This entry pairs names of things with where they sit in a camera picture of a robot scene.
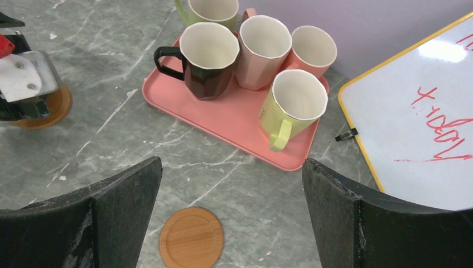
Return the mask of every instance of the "round wooden coaster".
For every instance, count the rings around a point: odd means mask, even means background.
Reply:
[[[40,130],[59,123],[67,116],[73,105],[71,91],[67,86],[63,85],[58,91],[47,96],[46,104],[51,113],[48,117],[42,119],[22,119],[13,121],[11,124],[27,130]]]
[[[204,208],[185,208],[172,215],[160,235],[160,254],[169,268],[210,268],[223,248],[219,220]]]

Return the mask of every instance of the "cup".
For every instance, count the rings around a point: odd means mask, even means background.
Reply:
[[[230,83],[239,53],[238,40],[230,30],[213,22],[197,22],[184,30],[179,47],[158,47],[155,64],[162,74],[184,81],[197,99],[212,100]],[[162,65],[163,56],[180,59],[182,73]]]
[[[284,70],[276,75],[259,113],[261,129],[269,136],[269,148],[281,151],[327,108],[324,85],[311,73]]]
[[[186,25],[197,22],[215,22],[233,30],[237,22],[238,0],[188,0],[186,13],[180,0],[174,0],[176,9]]]
[[[292,32],[292,49],[282,69],[302,69],[320,78],[337,58],[332,37],[315,26],[301,26]]]
[[[252,8],[244,14],[238,41],[242,47],[235,77],[250,90],[268,85],[292,48],[291,33],[279,20],[256,15]]]

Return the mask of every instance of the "whiteboard frame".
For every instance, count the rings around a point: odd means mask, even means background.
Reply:
[[[348,114],[348,111],[346,110],[346,107],[345,105],[343,104],[343,100],[342,100],[342,93],[343,91],[350,85],[352,85],[353,83],[357,82],[358,80],[360,80],[361,78],[364,78],[365,76],[375,72],[376,70],[380,69],[381,67],[383,67],[384,65],[387,65],[389,63],[391,63],[392,61],[398,59],[399,57],[403,56],[404,54],[418,48],[419,46],[429,42],[430,40],[434,39],[435,37],[441,35],[442,33],[452,29],[453,27],[459,25],[460,23],[468,20],[469,18],[473,17],[473,12],[459,18],[458,20],[452,22],[451,24],[445,26],[444,28],[436,31],[435,33],[427,36],[426,38],[422,39],[421,41],[415,43],[414,45],[404,49],[403,51],[397,53],[396,55],[392,56],[391,58],[385,60],[384,62],[378,64],[377,66],[371,68],[370,70],[360,74],[359,76],[357,76],[356,78],[352,79],[351,81],[349,81],[348,83],[344,84],[341,88],[340,88],[340,91],[339,91],[339,95],[338,95],[338,100],[339,100],[339,104],[340,104],[340,107],[343,111],[343,114],[345,115],[346,117],[346,120],[348,121],[348,125],[350,126],[350,128],[354,128],[356,126],[353,125],[353,122]],[[366,160],[366,163],[368,164],[368,167],[371,171],[371,173],[373,174],[373,178],[374,178],[374,181],[376,182],[376,185],[378,186],[379,190],[383,193],[385,193],[384,191],[384,187],[381,183],[381,180],[379,179],[378,177],[378,174],[376,173],[376,171],[374,170],[374,167],[373,167],[373,164],[371,163],[371,160],[368,156],[368,153],[363,145],[363,143],[361,142],[361,139],[358,135],[355,135],[355,139],[356,139],[356,142],[358,143],[358,146],[360,146],[360,149],[361,149],[361,153],[363,153],[363,156],[365,157],[365,160]]]

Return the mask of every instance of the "light pink mug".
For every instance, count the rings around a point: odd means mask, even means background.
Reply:
[[[238,84],[253,91],[268,85],[292,48],[292,37],[279,20],[257,15],[248,8],[243,14],[238,41],[241,55],[235,70]]]
[[[337,58],[332,37],[315,26],[301,26],[292,32],[292,49],[281,70],[302,69],[320,78]]]

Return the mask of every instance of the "marble table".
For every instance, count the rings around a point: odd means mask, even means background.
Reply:
[[[25,21],[34,50],[47,51],[74,98],[58,125],[26,131],[0,123],[0,208],[18,209],[107,178],[150,156],[164,170],[137,267],[165,267],[158,237],[179,209],[201,206],[221,220],[216,267],[320,267],[301,172],[285,172],[150,107],[141,95],[152,53],[184,23],[171,0],[4,0]],[[2,30],[10,34],[19,29]],[[337,102],[347,79],[333,70],[331,92],[310,157],[376,187]]]

